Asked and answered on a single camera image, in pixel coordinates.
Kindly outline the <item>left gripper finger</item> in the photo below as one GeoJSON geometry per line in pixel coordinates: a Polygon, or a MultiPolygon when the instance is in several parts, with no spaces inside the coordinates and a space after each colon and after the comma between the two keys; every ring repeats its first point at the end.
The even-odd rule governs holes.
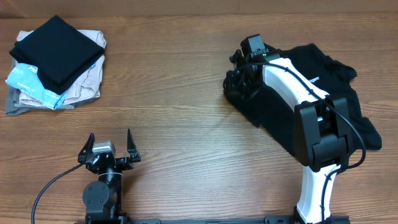
{"type": "Polygon", "coordinates": [[[127,130],[127,152],[129,153],[130,162],[140,162],[141,156],[132,138],[131,130],[127,130]]]}
{"type": "Polygon", "coordinates": [[[89,135],[89,138],[81,151],[78,154],[78,162],[79,163],[85,163],[88,157],[88,154],[92,153],[92,148],[95,143],[95,135],[91,133],[89,135]]]}

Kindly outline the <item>black polo shirt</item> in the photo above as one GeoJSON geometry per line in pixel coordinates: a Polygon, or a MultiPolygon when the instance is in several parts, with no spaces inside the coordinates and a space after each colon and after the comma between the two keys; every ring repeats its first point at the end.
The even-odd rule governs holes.
{"type": "MultiPolygon", "coordinates": [[[[349,120],[361,135],[366,149],[380,150],[382,138],[372,122],[364,117],[358,95],[350,85],[357,77],[354,68],[325,55],[315,44],[302,45],[290,50],[280,50],[281,56],[292,61],[293,66],[315,86],[330,96],[344,97],[349,109],[349,120]]],[[[271,87],[264,86],[250,100],[225,93],[226,99],[236,107],[255,127],[263,126],[287,152],[294,155],[294,112],[271,87]]]]}

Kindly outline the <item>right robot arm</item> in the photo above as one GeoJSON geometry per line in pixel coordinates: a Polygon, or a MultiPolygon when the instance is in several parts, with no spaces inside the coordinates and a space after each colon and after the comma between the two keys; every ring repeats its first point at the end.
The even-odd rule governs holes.
{"type": "Polygon", "coordinates": [[[252,124],[264,127],[302,165],[300,198],[288,223],[348,223],[331,213],[336,176],[353,153],[345,98],[332,96],[304,75],[289,56],[246,37],[231,57],[223,91],[252,124]]]}

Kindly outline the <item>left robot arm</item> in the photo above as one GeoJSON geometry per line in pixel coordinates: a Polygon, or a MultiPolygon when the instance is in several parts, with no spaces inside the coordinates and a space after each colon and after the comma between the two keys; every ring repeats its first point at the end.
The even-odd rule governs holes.
{"type": "Polygon", "coordinates": [[[78,155],[78,162],[98,176],[83,191],[85,223],[132,223],[129,214],[123,211],[123,172],[132,170],[141,156],[130,131],[127,152],[126,157],[116,157],[112,141],[96,142],[95,135],[90,134],[78,155]]]}

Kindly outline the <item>folded beige garment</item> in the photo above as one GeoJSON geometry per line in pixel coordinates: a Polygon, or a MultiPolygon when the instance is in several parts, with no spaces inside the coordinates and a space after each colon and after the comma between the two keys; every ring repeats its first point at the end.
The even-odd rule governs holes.
{"type": "MultiPolygon", "coordinates": [[[[106,40],[103,33],[100,30],[78,30],[89,39],[96,42],[99,46],[105,49],[106,40]]],[[[20,31],[17,36],[17,40],[23,40],[32,31],[20,31]]],[[[66,91],[65,99],[63,105],[72,105],[85,100],[90,100],[92,98],[100,97],[100,84],[103,80],[103,63],[105,57],[102,55],[88,70],[82,73],[72,84],[72,86],[66,91]]],[[[43,106],[39,100],[26,95],[25,93],[20,93],[19,102],[32,106],[43,106]]]]}

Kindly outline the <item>folded grey garment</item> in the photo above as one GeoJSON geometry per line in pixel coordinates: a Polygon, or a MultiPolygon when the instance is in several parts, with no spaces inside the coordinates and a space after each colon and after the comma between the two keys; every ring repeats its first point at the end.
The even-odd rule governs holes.
{"type": "MultiPolygon", "coordinates": [[[[19,115],[21,113],[25,113],[30,110],[50,110],[48,108],[34,107],[34,106],[22,104],[19,102],[19,95],[20,95],[19,90],[15,89],[11,86],[8,86],[8,95],[6,98],[6,114],[7,115],[19,115]]],[[[63,106],[57,108],[56,110],[73,110],[77,106],[81,106],[81,105],[84,105],[85,103],[95,101],[98,98],[92,98],[90,100],[81,101],[78,103],[74,103],[72,105],[63,105],[63,106]]]]}

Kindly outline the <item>folded light blue garment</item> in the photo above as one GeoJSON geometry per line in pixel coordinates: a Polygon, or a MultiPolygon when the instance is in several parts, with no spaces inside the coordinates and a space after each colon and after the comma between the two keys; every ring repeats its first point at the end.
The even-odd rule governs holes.
{"type": "Polygon", "coordinates": [[[37,75],[38,68],[26,63],[18,63],[10,72],[6,83],[20,91],[22,104],[55,110],[63,105],[66,92],[58,95],[44,88],[37,75]]]}

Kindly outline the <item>folded black garment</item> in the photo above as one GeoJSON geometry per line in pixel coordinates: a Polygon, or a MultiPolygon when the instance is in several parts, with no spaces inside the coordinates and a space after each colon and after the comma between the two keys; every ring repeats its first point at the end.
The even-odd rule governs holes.
{"type": "Polygon", "coordinates": [[[44,88],[61,95],[104,54],[104,48],[55,15],[15,42],[9,53],[19,63],[36,66],[44,88]]]}

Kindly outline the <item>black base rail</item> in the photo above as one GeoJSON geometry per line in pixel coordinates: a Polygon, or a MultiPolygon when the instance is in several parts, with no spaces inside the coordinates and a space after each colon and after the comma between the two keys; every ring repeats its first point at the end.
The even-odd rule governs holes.
{"type": "Polygon", "coordinates": [[[291,224],[299,223],[293,216],[266,216],[264,218],[248,219],[207,219],[207,220],[160,220],[160,219],[139,219],[122,221],[110,221],[110,223],[130,224],[291,224]]]}

